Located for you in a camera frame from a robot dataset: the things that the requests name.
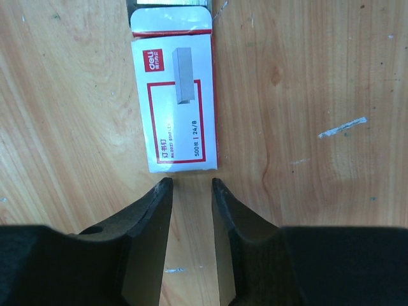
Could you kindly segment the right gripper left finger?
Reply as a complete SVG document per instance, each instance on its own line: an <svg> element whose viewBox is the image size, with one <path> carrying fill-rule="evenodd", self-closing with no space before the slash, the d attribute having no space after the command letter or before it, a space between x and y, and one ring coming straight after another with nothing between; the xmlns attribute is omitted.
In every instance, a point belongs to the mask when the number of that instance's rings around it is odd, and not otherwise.
<svg viewBox="0 0 408 306"><path fill-rule="evenodd" d="M173 202L164 178L78 234L1 227L2 305L157 305Z"/></svg>

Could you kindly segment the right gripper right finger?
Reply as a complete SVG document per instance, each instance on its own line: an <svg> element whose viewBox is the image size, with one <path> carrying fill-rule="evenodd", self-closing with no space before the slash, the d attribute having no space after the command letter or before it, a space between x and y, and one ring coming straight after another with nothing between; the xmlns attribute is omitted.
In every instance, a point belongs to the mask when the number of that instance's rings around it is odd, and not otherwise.
<svg viewBox="0 0 408 306"><path fill-rule="evenodd" d="M221 305L406 305L407 230L268 222L212 181Z"/></svg>

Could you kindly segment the staple box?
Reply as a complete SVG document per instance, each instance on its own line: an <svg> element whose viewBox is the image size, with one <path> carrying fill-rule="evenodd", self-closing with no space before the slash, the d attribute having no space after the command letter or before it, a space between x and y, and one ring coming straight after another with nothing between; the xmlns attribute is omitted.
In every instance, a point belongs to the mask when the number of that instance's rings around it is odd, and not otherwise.
<svg viewBox="0 0 408 306"><path fill-rule="evenodd" d="M152 173L217 169L211 34L131 44Z"/></svg>

